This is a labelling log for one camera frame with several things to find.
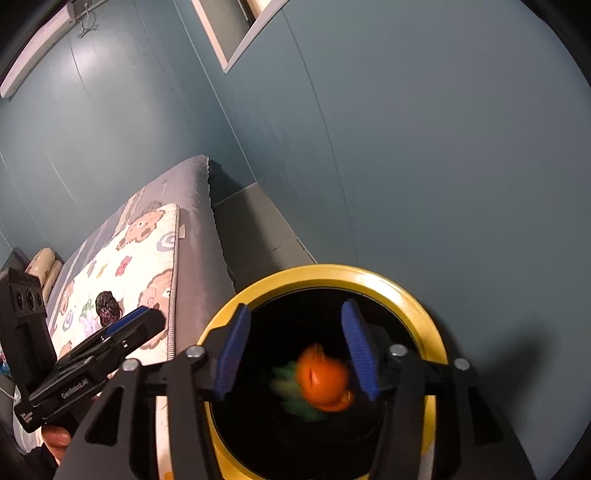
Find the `green object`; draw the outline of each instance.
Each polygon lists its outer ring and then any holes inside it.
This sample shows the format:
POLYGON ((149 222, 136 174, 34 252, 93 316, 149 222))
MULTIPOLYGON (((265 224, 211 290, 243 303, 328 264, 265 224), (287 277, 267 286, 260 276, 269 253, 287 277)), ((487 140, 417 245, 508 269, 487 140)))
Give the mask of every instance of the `green object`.
POLYGON ((269 386, 275 395, 281 397, 281 406, 290 415, 305 421, 324 420, 326 415, 310 405, 301 396, 300 387, 296 381, 296 363, 290 362, 284 367, 273 369, 275 378, 269 386))

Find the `white wall-mounted unit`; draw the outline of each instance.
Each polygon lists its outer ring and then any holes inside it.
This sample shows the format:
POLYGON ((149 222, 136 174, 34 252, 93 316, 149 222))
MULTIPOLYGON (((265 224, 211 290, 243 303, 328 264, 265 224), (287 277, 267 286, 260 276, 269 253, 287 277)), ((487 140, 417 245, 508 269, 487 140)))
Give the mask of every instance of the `white wall-mounted unit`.
POLYGON ((55 45, 76 23, 74 7, 67 3, 45 25, 43 25, 29 40, 21 54, 12 65, 8 75, 0 85, 0 96, 10 97, 17 91, 29 72, 43 58, 49 49, 55 45))

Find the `window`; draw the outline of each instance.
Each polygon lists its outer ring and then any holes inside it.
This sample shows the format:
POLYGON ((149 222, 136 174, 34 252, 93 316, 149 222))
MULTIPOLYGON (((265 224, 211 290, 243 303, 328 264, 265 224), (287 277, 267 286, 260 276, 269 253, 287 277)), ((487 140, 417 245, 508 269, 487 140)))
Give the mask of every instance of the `window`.
POLYGON ((287 0, 191 0, 225 73, 287 0))

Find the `orange ball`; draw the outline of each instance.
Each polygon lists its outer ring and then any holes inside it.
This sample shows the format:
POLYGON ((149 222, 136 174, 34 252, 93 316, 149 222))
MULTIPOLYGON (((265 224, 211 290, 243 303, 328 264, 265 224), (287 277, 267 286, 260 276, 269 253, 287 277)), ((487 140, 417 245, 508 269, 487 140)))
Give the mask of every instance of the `orange ball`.
POLYGON ((347 367, 326 356, 320 345, 304 350, 295 365, 295 374, 301 395, 314 408, 343 411, 353 403, 353 393, 347 390, 347 367))

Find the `silver screw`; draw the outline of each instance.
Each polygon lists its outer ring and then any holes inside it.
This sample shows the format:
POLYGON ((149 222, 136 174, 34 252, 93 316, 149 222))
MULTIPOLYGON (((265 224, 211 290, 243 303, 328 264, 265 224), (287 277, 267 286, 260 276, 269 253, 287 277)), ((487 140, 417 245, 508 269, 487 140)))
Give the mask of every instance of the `silver screw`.
POLYGON ((135 369, 137 369, 140 365, 141 364, 139 363, 139 360, 135 358, 128 358, 125 362, 121 364, 121 368, 125 372, 132 372, 135 369))
POLYGON ((392 356, 404 356, 408 353, 408 348, 406 348, 404 345, 400 345, 399 343, 390 345, 388 350, 392 356))
POLYGON ((187 348, 185 353, 189 358, 200 358, 205 355, 205 348, 200 345, 193 345, 187 348))
POLYGON ((465 358, 456 358, 453 361, 453 364, 458 370, 462 371, 466 371, 470 368, 470 362, 465 358))

